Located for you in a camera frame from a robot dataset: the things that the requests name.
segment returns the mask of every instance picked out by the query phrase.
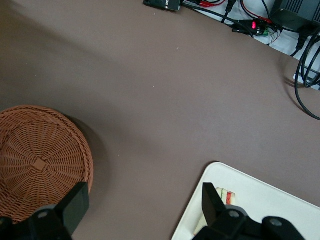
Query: white tray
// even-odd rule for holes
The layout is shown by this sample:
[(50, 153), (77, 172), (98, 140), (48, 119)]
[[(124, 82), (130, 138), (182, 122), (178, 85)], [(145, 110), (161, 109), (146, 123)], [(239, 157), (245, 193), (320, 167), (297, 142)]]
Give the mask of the white tray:
[(192, 240), (202, 215), (202, 185), (213, 183), (235, 193), (235, 205), (256, 222), (267, 216), (287, 219), (306, 240), (320, 240), (320, 208), (220, 162), (210, 164), (176, 228), (172, 240)]

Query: black device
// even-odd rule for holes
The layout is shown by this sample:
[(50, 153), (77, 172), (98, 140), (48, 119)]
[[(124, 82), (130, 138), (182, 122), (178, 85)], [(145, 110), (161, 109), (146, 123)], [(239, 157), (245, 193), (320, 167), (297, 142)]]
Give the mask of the black device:
[(180, 0), (144, 0), (143, 4), (164, 10), (178, 11), (180, 9)]
[(270, 16), (275, 24), (295, 31), (320, 26), (320, 0), (275, 0)]
[(0, 217), (0, 240), (72, 240), (88, 208), (88, 183), (78, 182), (54, 209), (36, 211), (17, 224)]
[(255, 19), (255, 20), (238, 20), (242, 26), (246, 26), (246, 28), (240, 27), (238, 24), (228, 25), (232, 28), (232, 31), (235, 33), (246, 34), (249, 35), (252, 33), (253, 35), (260, 37), (267, 37), (269, 32), (269, 27), (267, 26), (265, 21)]
[(305, 240), (284, 218), (267, 216), (260, 224), (240, 207), (227, 209), (212, 183), (203, 183), (202, 211), (208, 226), (193, 240)]

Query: black power supply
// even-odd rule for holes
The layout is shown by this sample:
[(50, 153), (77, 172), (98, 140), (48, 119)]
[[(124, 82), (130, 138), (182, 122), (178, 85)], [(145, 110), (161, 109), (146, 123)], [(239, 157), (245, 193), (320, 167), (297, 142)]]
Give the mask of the black power supply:
[(271, 19), (275, 24), (298, 31), (320, 26), (320, 0), (275, 0)]

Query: woven basket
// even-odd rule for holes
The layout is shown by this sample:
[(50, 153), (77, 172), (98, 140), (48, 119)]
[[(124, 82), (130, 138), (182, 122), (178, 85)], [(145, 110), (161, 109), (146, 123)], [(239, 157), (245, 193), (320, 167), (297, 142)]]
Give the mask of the woven basket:
[(90, 191), (93, 173), (85, 137), (62, 114), (31, 105), (0, 112), (0, 217), (21, 222), (77, 182)]

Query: electronic device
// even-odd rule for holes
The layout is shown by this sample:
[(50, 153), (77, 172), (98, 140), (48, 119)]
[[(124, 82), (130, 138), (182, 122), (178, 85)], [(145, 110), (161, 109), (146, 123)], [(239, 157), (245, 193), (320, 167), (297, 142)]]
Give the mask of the electronic device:
[(256, 35), (258, 37), (267, 37), (269, 33), (269, 27), (267, 26), (265, 21), (261, 21), (259, 19), (255, 20), (238, 20), (242, 26), (246, 26), (247, 28), (240, 27), (238, 24), (228, 25), (232, 28), (232, 32), (246, 34), (249, 35), (250, 33)]
[(275, 24), (295, 31), (320, 26), (320, 0), (275, 0), (270, 16)]

